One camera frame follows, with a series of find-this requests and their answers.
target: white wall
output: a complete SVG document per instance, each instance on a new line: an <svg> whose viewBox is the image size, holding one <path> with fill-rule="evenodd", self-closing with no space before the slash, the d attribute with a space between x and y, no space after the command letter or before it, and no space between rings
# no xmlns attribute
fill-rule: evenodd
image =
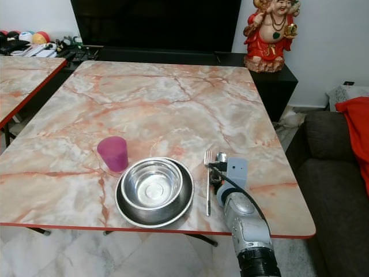
<svg viewBox="0 0 369 277"><path fill-rule="evenodd" d="M369 1L301 0L298 36L286 64L299 80L292 106L325 106L325 92L355 81L369 86ZM245 53L243 28L256 8L242 0L233 52Z"/></svg>
<svg viewBox="0 0 369 277"><path fill-rule="evenodd" d="M286 63L299 84L290 104L324 106L325 92L355 81L369 85L369 1L301 0L296 18L298 37ZM242 0L232 51L245 53L243 28L255 11L252 0ZM46 31L52 38L78 35L69 0L0 0L0 29Z"/></svg>
<svg viewBox="0 0 369 277"><path fill-rule="evenodd" d="M0 0L0 29L79 35L70 0Z"/></svg>

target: gray sofa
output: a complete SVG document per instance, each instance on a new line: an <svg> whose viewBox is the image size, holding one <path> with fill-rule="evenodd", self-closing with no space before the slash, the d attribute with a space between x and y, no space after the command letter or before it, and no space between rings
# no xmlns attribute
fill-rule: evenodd
<svg viewBox="0 0 369 277"><path fill-rule="evenodd" d="M369 197L345 117L309 114L286 155L317 227L308 244L319 277L368 277Z"/></svg>

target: sofa armrest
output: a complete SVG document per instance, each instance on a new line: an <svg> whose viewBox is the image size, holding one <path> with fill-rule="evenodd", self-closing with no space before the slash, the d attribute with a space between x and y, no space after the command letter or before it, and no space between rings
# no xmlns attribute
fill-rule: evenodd
<svg viewBox="0 0 369 277"><path fill-rule="evenodd" d="M355 162L348 125L343 114L316 111L305 118L305 132L311 155L318 159Z"/></svg>
<svg viewBox="0 0 369 277"><path fill-rule="evenodd" d="M286 151L286 156L295 175L300 166L306 160L311 158L310 149L306 139L305 123L300 126L295 136L293 137Z"/></svg>

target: television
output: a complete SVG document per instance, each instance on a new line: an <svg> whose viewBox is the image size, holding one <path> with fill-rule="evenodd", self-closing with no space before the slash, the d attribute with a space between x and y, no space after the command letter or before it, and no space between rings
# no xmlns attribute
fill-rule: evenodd
<svg viewBox="0 0 369 277"><path fill-rule="evenodd" d="M241 0L71 0L85 45L230 52Z"/></svg>

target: red blanket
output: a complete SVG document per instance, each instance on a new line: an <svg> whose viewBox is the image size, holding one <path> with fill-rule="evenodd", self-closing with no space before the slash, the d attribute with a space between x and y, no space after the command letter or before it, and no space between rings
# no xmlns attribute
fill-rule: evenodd
<svg viewBox="0 0 369 277"><path fill-rule="evenodd" d="M336 109L346 117L351 147L359 162L369 195L369 97L337 103Z"/></svg>

